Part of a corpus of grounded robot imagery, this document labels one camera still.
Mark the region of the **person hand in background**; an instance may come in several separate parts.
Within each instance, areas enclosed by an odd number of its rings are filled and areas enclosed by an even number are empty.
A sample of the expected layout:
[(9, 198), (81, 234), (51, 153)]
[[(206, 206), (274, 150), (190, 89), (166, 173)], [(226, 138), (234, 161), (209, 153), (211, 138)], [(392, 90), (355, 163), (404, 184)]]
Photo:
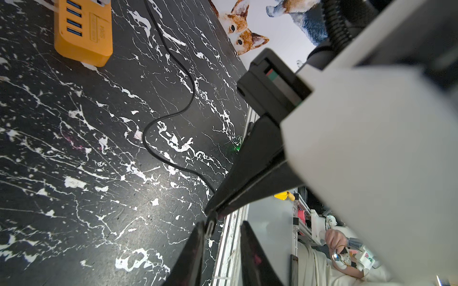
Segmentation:
[(341, 253), (347, 246), (348, 239), (341, 231), (329, 229), (325, 233), (325, 242), (331, 253)]

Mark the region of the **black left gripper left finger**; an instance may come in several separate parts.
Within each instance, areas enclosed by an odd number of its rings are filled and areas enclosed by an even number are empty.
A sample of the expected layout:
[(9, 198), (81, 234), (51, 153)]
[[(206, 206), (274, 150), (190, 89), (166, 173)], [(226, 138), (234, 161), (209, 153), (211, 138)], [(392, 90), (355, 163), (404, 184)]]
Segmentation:
[(163, 286), (200, 286), (204, 250), (205, 223), (199, 222)]

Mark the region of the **front mounting rail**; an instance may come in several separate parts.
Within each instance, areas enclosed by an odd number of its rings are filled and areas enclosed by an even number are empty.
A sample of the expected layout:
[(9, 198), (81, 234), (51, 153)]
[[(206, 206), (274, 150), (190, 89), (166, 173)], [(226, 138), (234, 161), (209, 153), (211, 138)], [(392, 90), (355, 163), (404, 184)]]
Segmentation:
[(256, 157), (252, 154), (254, 144), (250, 134), (259, 116), (249, 109), (243, 138), (236, 146), (234, 164), (223, 183), (217, 190), (215, 209), (217, 219), (223, 222), (217, 258), (210, 285), (237, 286), (240, 271), (240, 226), (246, 219), (247, 202), (243, 201), (244, 193), (258, 171)]

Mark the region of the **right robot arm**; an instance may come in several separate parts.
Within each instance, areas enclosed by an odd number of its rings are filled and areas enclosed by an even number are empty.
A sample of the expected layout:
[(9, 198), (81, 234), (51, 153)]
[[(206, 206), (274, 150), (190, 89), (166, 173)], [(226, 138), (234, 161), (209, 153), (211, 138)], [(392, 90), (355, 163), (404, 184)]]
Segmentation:
[(264, 50), (237, 83), (259, 119), (206, 206), (219, 218), (300, 185), (347, 220), (458, 207), (458, 4), (394, 1), (358, 35), (324, 4), (333, 60)]

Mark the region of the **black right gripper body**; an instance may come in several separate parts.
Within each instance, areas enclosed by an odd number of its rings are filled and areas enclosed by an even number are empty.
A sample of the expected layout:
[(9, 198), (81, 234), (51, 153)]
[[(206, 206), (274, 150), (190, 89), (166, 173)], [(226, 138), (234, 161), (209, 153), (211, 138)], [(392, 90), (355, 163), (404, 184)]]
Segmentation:
[(237, 91), (259, 116), (276, 125), (290, 115), (311, 89), (271, 49), (261, 51), (237, 81)]

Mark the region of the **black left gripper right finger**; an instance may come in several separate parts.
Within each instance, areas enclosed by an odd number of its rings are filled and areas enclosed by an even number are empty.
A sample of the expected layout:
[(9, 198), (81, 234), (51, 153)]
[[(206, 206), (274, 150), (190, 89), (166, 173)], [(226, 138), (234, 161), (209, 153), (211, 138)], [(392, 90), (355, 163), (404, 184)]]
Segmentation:
[(248, 221), (240, 227), (240, 252), (244, 286), (282, 286)]

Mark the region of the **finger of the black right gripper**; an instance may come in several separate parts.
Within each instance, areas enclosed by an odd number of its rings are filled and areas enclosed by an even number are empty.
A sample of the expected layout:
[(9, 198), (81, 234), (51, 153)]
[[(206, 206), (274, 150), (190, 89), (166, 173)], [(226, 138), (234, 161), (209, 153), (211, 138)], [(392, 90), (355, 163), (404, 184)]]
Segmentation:
[(230, 173), (205, 207), (207, 215), (228, 215), (270, 195), (286, 191), (286, 161), (280, 128), (261, 116), (245, 137)]
[(304, 185), (287, 161), (275, 162), (257, 174), (236, 170), (218, 187), (214, 212), (227, 216), (239, 208), (266, 197)]

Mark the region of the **orange power strip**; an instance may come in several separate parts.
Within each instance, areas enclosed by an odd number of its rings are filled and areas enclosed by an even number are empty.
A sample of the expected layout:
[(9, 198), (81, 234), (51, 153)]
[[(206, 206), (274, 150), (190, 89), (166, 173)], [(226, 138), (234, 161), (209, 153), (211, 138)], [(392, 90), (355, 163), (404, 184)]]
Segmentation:
[(63, 57), (103, 67), (113, 54), (110, 1), (54, 2), (54, 47)]

